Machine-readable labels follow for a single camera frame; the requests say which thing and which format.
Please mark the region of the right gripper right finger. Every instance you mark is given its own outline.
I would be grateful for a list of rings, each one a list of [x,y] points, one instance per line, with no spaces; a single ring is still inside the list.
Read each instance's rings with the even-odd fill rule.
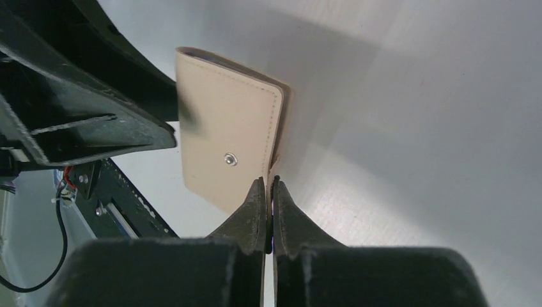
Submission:
[[[297,256],[307,248],[343,248],[296,205],[279,176],[272,186],[274,255]]]

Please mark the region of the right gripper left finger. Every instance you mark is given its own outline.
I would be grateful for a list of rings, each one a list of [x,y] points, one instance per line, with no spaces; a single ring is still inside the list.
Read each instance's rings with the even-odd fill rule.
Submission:
[[[208,237],[233,240],[245,254],[267,252],[267,201],[263,178],[254,180],[244,202]]]

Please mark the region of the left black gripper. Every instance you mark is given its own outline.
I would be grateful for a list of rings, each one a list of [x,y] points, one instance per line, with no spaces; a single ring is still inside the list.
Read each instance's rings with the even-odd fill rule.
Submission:
[[[1,2],[1,146],[46,167],[176,146],[174,81],[97,1]]]

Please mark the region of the beige leather card holder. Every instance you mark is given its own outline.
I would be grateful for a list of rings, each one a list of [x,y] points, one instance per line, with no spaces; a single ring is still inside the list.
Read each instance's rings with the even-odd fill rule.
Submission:
[[[179,106],[193,117],[180,128],[184,184],[231,214],[254,180],[268,181],[272,175],[292,90],[195,47],[177,48],[175,72]]]

